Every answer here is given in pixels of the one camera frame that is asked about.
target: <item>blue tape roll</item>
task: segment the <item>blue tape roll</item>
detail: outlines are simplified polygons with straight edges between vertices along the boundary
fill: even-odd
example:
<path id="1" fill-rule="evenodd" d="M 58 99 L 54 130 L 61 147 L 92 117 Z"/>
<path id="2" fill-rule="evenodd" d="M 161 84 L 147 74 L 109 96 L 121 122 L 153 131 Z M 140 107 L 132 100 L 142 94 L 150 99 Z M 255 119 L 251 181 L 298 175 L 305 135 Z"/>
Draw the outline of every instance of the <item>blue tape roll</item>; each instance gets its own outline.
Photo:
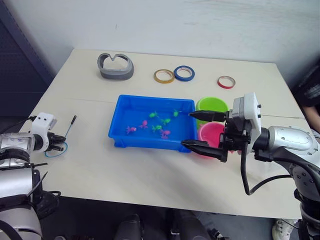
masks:
<path id="1" fill-rule="evenodd" d="M 189 77 L 183 77 L 183 76 L 180 76 L 178 75 L 178 71 L 179 70 L 186 70 L 188 71 L 191 76 Z M 188 81 L 191 81 L 194 77 L 195 77 L 195 71 L 189 67 L 189 66 L 185 66 L 185 65 L 182 65 L 182 66 L 178 66 L 175 70 L 174 70 L 174 77 L 180 81 L 183 81 L 183 82 L 188 82 Z"/>

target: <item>white shoe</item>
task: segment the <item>white shoe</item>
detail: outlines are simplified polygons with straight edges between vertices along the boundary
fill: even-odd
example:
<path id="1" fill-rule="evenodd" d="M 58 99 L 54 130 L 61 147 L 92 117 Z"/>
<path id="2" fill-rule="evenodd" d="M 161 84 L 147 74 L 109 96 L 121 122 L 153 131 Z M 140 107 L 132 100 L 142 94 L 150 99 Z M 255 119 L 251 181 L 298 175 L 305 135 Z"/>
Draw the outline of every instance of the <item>white shoe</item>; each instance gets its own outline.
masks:
<path id="1" fill-rule="evenodd" d="M 294 219 L 285 219 L 286 222 L 288 222 L 291 225 L 294 225 L 297 220 Z M 272 238 L 273 240 L 289 240 L 290 234 L 292 233 L 292 230 L 294 229 L 292 226 L 287 224 L 281 219 L 277 219 L 275 221 L 275 224 L 272 227 Z"/>

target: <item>blue plastic tray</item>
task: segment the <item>blue plastic tray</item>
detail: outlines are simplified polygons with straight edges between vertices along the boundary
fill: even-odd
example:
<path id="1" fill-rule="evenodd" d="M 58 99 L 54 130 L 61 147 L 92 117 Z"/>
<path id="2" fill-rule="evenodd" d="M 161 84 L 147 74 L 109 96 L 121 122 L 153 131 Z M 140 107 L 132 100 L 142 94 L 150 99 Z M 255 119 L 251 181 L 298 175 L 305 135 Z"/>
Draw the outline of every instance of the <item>blue plastic tray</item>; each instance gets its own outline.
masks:
<path id="1" fill-rule="evenodd" d="M 116 103 L 108 136 L 114 139 L 118 148 L 140 147 L 154 149 L 171 149 L 179 152 L 191 151 L 181 145 L 182 140 L 197 139 L 196 120 L 188 113 L 195 111 L 195 102 L 189 99 L 160 98 L 147 96 L 120 95 Z M 158 116 L 149 117 L 156 112 Z M 161 119 L 171 119 L 166 125 Z M 148 128 L 140 128 L 147 120 Z M 161 131 L 152 130 L 152 126 L 161 125 L 171 133 L 167 139 L 161 138 Z M 127 128 L 136 131 L 127 134 Z"/>

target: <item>white wall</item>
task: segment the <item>white wall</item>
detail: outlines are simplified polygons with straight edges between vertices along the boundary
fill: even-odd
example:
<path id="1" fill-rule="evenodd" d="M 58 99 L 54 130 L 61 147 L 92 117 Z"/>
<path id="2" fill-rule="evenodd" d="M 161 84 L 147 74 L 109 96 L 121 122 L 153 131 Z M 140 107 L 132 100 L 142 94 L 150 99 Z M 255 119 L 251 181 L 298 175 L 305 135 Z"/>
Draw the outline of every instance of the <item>white wall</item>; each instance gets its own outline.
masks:
<path id="1" fill-rule="evenodd" d="M 4 0 L 57 73 L 73 48 L 276 63 L 319 57 L 319 0 Z"/>

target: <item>green bowl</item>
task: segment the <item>green bowl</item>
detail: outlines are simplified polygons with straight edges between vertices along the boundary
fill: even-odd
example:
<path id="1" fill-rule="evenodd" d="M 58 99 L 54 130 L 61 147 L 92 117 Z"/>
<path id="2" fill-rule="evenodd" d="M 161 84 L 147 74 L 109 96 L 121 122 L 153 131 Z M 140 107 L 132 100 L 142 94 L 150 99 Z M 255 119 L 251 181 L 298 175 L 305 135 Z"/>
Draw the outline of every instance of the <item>green bowl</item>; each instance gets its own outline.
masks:
<path id="1" fill-rule="evenodd" d="M 195 106 L 195 110 L 209 110 L 209 111 L 216 111 L 216 112 L 226 112 L 229 110 L 228 105 L 221 100 L 220 98 L 208 96 L 201 98 Z M 206 124 L 207 121 L 196 120 L 196 127 L 199 129 L 201 125 Z"/>

